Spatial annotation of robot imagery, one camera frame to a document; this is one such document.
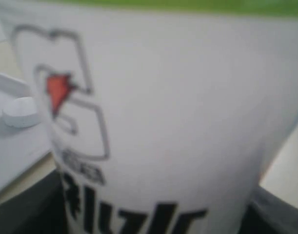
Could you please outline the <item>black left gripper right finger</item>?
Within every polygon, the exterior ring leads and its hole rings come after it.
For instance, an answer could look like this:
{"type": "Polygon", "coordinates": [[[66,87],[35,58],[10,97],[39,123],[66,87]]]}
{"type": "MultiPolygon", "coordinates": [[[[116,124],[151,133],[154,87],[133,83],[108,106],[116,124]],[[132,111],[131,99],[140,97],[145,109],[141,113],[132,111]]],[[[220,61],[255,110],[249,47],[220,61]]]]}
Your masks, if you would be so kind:
{"type": "Polygon", "coordinates": [[[240,234],[298,234],[298,208],[261,186],[254,190],[240,234]]]}

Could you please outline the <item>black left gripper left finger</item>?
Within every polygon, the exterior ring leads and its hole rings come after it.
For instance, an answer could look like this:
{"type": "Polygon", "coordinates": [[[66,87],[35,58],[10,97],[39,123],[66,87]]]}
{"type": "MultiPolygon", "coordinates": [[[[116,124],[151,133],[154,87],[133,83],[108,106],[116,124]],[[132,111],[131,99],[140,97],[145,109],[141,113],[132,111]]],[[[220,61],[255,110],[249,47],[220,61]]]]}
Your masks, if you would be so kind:
{"type": "Polygon", "coordinates": [[[0,234],[66,234],[60,175],[53,171],[0,205],[0,234]]]}

